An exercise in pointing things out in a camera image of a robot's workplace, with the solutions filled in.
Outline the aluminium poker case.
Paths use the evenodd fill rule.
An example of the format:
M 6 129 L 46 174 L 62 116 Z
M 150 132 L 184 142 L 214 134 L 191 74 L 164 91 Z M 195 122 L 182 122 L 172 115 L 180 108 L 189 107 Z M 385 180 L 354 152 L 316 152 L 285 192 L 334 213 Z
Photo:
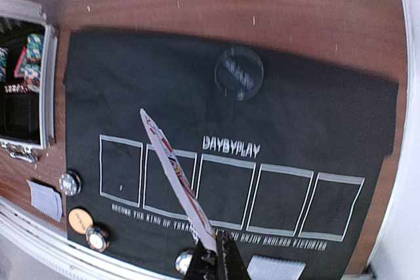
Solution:
M 41 4 L 1 0 L 1 147 L 12 158 L 36 163 L 55 143 L 57 47 Z

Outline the chip stack in case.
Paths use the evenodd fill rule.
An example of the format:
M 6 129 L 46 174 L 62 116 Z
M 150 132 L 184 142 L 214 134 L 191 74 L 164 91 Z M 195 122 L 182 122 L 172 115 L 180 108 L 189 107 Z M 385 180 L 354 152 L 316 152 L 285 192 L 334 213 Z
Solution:
M 27 40 L 27 64 L 24 68 L 24 80 L 29 90 L 39 92 L 44 37 L 40 34 L 31 33 Z
M 0 48 L 0 82 L 4 83 L 7 76 L 7 60 L 8 50 L 6 48 Z

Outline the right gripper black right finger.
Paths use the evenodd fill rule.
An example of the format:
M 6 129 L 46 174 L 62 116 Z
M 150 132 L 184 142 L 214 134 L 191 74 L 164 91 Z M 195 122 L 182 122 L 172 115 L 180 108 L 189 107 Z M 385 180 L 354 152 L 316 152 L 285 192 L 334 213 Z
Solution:
M 240 252 L 228 231 L 217 234 L 217 279 L 250 280 Z

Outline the black poker mat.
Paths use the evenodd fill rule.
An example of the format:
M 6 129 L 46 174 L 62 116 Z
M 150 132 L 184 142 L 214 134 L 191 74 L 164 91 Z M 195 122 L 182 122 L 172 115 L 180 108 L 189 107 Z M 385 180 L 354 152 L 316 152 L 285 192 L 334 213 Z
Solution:
M 394 147 L 398 84 L 252 47 L 259 92 L 225 98 L 219 56 L 235 43 L 158 33 L 71 34 L 66 162 L 81 178 L 67 200 L 109 233 L 105 254 L 178 277 L 194 242 L 140 117 L 156 122 L 217 232 L 241 257 L 304 262 L 302 279 L 340 279 Z

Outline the left chip stack in case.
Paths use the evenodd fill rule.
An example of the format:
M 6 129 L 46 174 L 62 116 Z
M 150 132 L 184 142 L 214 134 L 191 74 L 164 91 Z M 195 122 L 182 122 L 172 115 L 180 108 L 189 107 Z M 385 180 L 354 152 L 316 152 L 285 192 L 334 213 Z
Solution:
M 8 50 L 6 48 L 0 48 L 0 82 L 4 83 L 7 76 L 7 60 Z

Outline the red dice row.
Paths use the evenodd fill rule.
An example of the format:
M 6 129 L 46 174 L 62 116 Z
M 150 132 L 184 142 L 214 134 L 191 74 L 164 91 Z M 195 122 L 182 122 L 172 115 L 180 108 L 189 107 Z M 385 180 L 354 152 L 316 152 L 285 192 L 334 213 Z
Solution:
M 29 88 L 25 83 L 5 85 L 6 94 L 26 94 L 29 92 Z

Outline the clear acrylic dealer button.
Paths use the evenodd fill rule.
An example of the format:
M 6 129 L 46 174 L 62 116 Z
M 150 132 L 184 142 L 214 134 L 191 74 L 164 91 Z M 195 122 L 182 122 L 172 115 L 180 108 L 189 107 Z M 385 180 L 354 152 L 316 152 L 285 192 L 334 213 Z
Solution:
M 264 79 L 261 58 L 246 47 L 231 47 L 217 60 L 214 70 L 215 84 L 219 92 L 233 101 L 254 97 Z

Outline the orange big blind button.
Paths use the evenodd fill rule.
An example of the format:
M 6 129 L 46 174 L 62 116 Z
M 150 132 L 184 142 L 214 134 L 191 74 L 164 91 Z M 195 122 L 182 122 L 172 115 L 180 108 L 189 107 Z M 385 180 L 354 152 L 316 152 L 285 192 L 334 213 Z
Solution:
M 85 235 L 87 230 L 94 224 L 91 215 L 81 208 L 75 208 L 70 211 L 68 223 L 75 232 L 82 235 Z

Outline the front aluminium rail base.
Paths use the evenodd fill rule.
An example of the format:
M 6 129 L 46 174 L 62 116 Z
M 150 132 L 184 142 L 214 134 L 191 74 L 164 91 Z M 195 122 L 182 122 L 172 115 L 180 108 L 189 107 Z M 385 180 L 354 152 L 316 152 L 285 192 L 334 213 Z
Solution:
M 69 241 L 66 232 L 4 197 L 1 235 L 68 279 L 170 279 Z

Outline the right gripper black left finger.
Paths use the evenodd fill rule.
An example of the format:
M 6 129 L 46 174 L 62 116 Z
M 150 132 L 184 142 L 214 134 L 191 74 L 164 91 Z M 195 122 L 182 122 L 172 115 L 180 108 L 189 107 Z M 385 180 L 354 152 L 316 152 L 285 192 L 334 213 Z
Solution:
M 201 241 L 198 241 L 190 265 L 183 277 L 184 280 L 216 280 L 217 255 L 207 250 Z

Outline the black 100 poker chip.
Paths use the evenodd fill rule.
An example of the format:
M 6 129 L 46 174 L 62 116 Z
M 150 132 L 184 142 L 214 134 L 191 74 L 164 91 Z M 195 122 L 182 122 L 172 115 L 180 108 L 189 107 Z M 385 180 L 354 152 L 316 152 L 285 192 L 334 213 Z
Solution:
M 81 192 L 81 179 L 74 170 L 67 170 L 59 178 L 59 187 L 64 195 L 76 196 Z

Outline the black triangular all-in button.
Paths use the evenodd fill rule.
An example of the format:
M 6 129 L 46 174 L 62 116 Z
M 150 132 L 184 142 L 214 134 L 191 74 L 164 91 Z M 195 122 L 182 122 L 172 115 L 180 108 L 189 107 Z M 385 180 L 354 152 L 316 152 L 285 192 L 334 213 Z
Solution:
M 27 47 L 23 47 L 14 69 L 14 77 L 17 79 L 24 78 L 24 68 L 27 64 Z

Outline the right chip stack in case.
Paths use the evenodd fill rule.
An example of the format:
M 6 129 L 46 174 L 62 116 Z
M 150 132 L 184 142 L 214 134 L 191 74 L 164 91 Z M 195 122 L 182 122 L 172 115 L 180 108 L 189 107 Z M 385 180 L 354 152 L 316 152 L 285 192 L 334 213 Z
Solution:
M 40 34 L 31 33 L 27 40 L 27 64 L 24 68 L 24 80 L 29 90 L 39 92 L 44 37 Z

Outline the dealt card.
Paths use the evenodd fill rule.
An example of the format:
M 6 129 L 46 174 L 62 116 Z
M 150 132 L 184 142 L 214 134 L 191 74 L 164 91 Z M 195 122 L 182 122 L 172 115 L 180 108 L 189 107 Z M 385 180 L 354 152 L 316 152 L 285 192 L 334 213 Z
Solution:
M 31 192 L 31 205 L 33 208 L 48 216 L 55 222 L 60 222 L 63 215 L 61 195 L 53 188 L 27 181 Z
M 306 264 L 254 255 L 247 267 L 252 280 L 298 280 Z

